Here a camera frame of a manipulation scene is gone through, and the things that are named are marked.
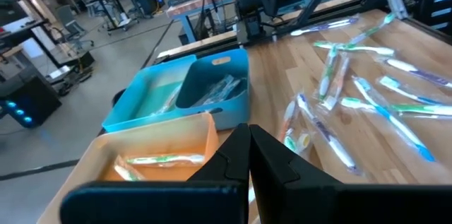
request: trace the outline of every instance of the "gray floor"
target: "gray floor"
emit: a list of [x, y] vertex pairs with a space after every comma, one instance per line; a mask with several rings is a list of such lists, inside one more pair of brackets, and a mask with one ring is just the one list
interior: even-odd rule
[[[93, 77], [62, 98], [63, 105], [38, 129], [21, 130], [8, 116], [0, 120], [0, 175], [81, 157], [110, 111], [112, 96], [127, 87], [170, 22], [162, 14], [108, 37], [97, 31], [98, 18], [80, 20], [90, 31], [86, 38], [95, 41]], [[179, 22], [171, 26], [158, 52], [180, 45], [180, 29]], [[45, 69], [51, 66], [46, 59], [35, 62]], [[68, 167], [0, 182], [0, 223], [34, 223], [70, 171]]]

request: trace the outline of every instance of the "workbench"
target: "workbench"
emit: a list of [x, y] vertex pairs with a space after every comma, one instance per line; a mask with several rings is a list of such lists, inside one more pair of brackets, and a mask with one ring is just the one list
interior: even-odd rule
[[[233, 3], [234, 0], [204, 0], [204, 9], [214, 8], [214, 3], [217, 7], [228, 5]], [[199, 13], [202, 11], [203, 0], [189, 0], [182, 4], [177, 4], [175, 6], [170, 6], [167, 10], [167, 15], [175, 20], [179, 19], [182, 22], [186, 36], [189, 42], [195, 42], [196, 38], [194, 36], [193, 27], [191, 26], [189, 16]]]
[[[337, 0], [322, 4], [322, 8], [336, 5]], [[297, 37], [285, 36], [276, 42], [267, 42], [246, 47], [249, 53], [251, 79], [251, 119], [249, 124], [258, 124], [270, 134], [277, 136], [288, 102], [300, 90], [312, 96], [319, 86], [323, 63], [328, 50], [313, 47], [315, 41], [347, 42], [351, 37], [379, 23], [386, 15], [373, 10], [360, 15], [358, 23], [337, 30], [309, 33]], [[215, 36], [161, 53], [159, 56], [176, 55], [180, 52], [196, 53], [204, 44], [211, 45], [222, 37], [234, 33]], [[396, 20], [361, 43], [366, 46], [390, 47], [397, 51], [397, 58], [422, 69], [434, 71], [452, 78], [452, 59], [448, 57], [451, 47], [442, 41]], [[440, 89], [402, 71], [376, 63], [369, 55], [363, 54], [353, 59], [346, 76], [342, 97], [363, 98], [352, 82], [351, 75], [366, 78], [391, 103], [411, 103], [399, 94], [375, 84], [378, 77], [389, 74], [415, 87], [416, 90], [437, 95], [450, 95]], [[427, 163], [411, 149], [394, 131], [391, 124], [377, 114], [359, 110], [349, 110], [340, 105], [328, 115], [322, 116], [340, 140], [349, 148], [352, 156], [366, 172], [366, 177], [351, 175], [335, 156], [330, 146], [319, 133], [313, 138], [314, 147], [308, 161], [344, 183], [400, 183], [400, 184], [450, 184], [452, 182], [452, 132], [446, 120], [405, 119], [408, 126], [423, 140], [437, 159]], [[299, 121], [299, 126], [308, 126], [316, 131], [308, 121]], [[220, 131], [227, 138], [230, 131]]]

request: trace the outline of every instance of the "blue led light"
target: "blue led light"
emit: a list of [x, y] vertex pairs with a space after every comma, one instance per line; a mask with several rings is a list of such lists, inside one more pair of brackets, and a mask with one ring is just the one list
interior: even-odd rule
[[14, 103], [14, 102], [12, 102], [12, 101], [6, 101], [6, 104], [9, 106], [9, 107], [16, 107], [16, 103]]

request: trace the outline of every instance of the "blue plastic bin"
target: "blue plastic bin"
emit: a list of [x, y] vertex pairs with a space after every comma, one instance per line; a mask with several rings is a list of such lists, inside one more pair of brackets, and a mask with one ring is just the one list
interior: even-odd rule
[[[229, 100], [191, 107], [200, 100], [209, 87], [227, 74], [245, 78]], [[176, 107], [183, 115], [208, 111], [215, 120], [216, 129], [231, 129], [249, 120], [249, 63], [244, 49], [233, 49], [210, 55], [195, 61], [189, 69], [176, 100]]]
[[102, 123], [104, 129], [114, 132], [183, 116], [174, 105], [168, 112], [150, 115], [182, 84], [195, 61], [190, 55], [140, 70]]

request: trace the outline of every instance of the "orange bin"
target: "orange bin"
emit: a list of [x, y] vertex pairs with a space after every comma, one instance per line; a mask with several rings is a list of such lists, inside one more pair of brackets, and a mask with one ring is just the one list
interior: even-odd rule
[[[62, 199], [77, 186], [94, 180], [124, 181], [113, 169], [118, 155], [195, 153], [207, 162], [218, 149], [215, 123], [208, 113], [159, 122], [98, 136], [46, 207], [38, 223], [58, 224]], [[147, 180], [184, 181], [201, 169], [133, 166]]]

